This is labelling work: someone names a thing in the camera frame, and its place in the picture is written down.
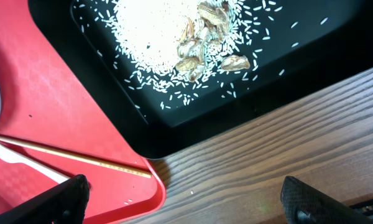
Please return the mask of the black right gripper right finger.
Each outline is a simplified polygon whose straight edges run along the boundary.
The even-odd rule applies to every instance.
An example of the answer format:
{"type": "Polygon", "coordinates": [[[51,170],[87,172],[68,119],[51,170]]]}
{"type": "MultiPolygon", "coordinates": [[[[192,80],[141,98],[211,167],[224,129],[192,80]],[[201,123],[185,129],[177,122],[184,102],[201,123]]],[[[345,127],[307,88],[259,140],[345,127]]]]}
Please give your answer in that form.
{"type": "Polygon", "coordinates": [[[284,179],[280,201],[291,224],[373,224],[369,217],[292,176],[284,179]]]}

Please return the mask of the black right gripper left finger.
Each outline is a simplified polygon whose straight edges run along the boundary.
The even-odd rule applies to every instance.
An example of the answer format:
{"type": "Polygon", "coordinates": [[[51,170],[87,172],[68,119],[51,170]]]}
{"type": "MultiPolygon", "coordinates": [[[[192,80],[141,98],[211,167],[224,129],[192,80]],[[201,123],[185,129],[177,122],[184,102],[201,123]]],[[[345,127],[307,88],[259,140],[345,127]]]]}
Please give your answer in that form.
{"type": "Polygon", "coordinates": [[[87,178],[78,174],[0,214],[0,224],[81,224],[89,197],[87,178]]]}

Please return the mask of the wooden chopstick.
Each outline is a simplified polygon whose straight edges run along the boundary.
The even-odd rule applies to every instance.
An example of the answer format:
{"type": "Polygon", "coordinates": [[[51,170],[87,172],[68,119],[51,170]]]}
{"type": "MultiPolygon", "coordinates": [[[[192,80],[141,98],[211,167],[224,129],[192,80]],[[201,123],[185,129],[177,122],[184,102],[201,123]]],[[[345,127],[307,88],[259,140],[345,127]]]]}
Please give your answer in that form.
{"type": "Polygon", "coordinates": [[[93,164],[93,165],[100,166],[100,167],[105,167],[108,169],[118,170],[118,171],[125,172],[128,174],[138,175],[138,176],[145,177],[148,179],[152,177],[152,174],[150,172],[144,171],[142,169],[137,169],[137,168],[133,168],[130,166],[124,166],[118,163],[113,163],[113,162],[105,161],[102,159],[97,159],[91,156],[75,154],[72,152],[67,152],[67,151],[54,149],[54,148],[50,148],[46,146],[39,146],[37,144],[32,144],[30,142],[15,140],[11,138],[5,138],[2,136],[0,136],[0,141],[6,142],[9,144],[14,144],[16,146],[26,147],[28,149],[32,149],[32,150],[39,151],[39,152],[44,152],[47,154],[53,154],[56,156],[65,157],[68,159],[73,159],[76,161],[93,164]]]}

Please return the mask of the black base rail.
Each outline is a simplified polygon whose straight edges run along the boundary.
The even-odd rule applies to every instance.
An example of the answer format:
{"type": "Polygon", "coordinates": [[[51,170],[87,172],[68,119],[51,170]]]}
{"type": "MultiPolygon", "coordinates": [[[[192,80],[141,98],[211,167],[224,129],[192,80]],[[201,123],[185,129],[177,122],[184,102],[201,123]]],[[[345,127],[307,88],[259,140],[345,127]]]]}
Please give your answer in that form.
{"type": "Polygon", "coordinates": [[[360,216],[365,216],[367,220],[363,220],[362,218],[351,218],[349,223],[373,223],[373,198],[351,205],[350,208],[360,214],[360,216]]]}

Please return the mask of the rice food waste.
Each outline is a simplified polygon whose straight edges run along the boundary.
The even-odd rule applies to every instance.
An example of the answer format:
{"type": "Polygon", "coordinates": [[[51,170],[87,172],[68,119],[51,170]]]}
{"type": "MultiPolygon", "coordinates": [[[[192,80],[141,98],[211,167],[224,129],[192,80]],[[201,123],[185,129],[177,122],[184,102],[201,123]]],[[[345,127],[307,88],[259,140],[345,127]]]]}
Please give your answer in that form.
{"type": "Polygon", "coordinates": [[[271,60],[326,35],[323,1],[71,2],[94,51],[133,95],[169,112],[213,95],[238,98],[285,75],[271,60]]]}

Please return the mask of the black plastic tray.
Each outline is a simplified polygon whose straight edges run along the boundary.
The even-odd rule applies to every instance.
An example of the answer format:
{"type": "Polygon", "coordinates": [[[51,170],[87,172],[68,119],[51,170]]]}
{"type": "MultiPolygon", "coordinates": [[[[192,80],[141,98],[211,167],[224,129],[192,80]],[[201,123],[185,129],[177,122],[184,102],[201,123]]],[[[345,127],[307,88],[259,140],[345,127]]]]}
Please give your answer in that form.
{"type": "Polygon", "coordinates": [[[29,1],[33,21],[125,141],[160,159],[373,67],[373,1],[240,1],[240,72],[195,83],[143,69],[111,1],[29,1]]]}

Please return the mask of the white plastic fork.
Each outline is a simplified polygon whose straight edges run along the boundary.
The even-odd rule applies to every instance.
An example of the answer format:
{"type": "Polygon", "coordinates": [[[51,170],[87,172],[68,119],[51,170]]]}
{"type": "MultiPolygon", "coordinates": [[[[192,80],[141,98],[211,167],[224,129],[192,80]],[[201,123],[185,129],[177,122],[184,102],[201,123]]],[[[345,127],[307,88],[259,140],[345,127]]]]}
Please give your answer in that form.
{"type": "Polygon", "coordinates": [[[58,184],[61,184],[69,179],[68,176],[59,173],[58,171],[55,171],[33,159],[30,159],[27,156],[24,156],[16,151],[13,151],[3,145],[0,144],[0,159],[4,162],[10,163],[10,164],[25,164],[36,171],[40,172],[41,174],[45,175],[46,177],[52,179],[58,184]]]}

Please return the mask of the red plastic tray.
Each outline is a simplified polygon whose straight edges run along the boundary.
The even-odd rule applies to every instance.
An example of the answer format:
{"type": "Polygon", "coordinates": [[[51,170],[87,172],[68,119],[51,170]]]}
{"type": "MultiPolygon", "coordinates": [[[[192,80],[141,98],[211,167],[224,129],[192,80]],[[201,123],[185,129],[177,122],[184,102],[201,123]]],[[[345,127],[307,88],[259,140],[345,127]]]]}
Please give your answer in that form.
{"type": "MultiPolygon", "coordinates": [[[[117,132],[48,40],[26,1],[0,1],[0,135],[95,156],[138,169],[151,164],[117,132]]],[[[114,223],[157,211],[166,189],[149,178],[43,152],[20,153],[90,186],[86,223],[114,223]]]]}

